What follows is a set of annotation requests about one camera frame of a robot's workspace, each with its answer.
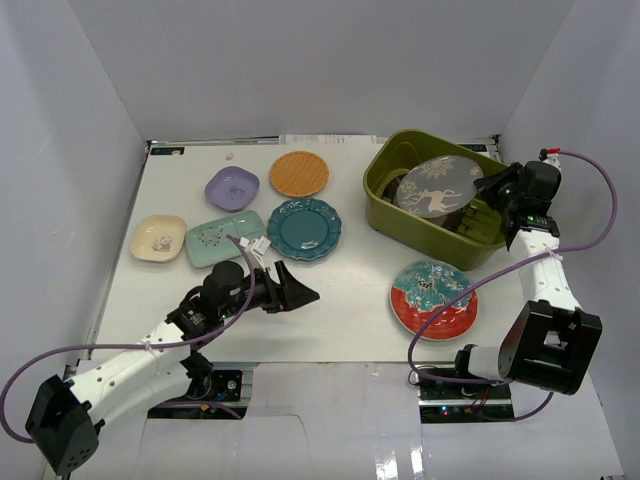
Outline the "grey deer pattern plate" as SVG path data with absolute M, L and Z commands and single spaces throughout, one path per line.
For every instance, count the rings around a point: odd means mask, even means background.
M 425 161 L 400 182 L 396 203 L 404 211 L 435 219 L 468 205 L 476 196 L 474 181 L 483 177 L 480 165 L 463 156 L 444 155 Z

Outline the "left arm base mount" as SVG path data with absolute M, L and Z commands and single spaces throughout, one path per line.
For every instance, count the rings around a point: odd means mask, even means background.
M 187 393 L 150 409 L 148 419 L 242 420 L 252 394 L 253 371 L 223 368 L 192 383 Z

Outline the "dark striped rim plate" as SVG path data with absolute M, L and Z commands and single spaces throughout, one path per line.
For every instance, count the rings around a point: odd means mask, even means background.
M 475 176 L 455 174 L 437 178 L 418 173 L 402 173 L 384 188 L 382 199 L 401 210 L 449 231 L 462 224 L 477 190 Z

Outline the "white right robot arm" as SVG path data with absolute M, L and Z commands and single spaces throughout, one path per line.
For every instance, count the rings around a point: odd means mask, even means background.
M 507 250 L 519 263 L 521 312 L 500 345 L 468 344 L 455 358 L 453 390 L 472 399 L 490 382 L 518 382 L 575 394 L 602 334 L 598 316 L 574 297 L 557 253 L 559 228 L 548 211 L 561 183 L 556 155 L 515 163 L 476 181 L 481 200 L 501 216 Z

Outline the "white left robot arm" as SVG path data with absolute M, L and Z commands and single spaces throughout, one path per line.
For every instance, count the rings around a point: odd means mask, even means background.
M 38 388 L 25 428 L 56 475 L 83 465 L 100 431 L 128 414 L 146 412 L 186 395 L 205 396 L 212 364 L 200 350 L 245 311 L 288 312 L 319 300 L 281 261 L 278 277 L 233 261 L 213 267 L 143 340 L 97 367 L 64 381 L 54 375 Z

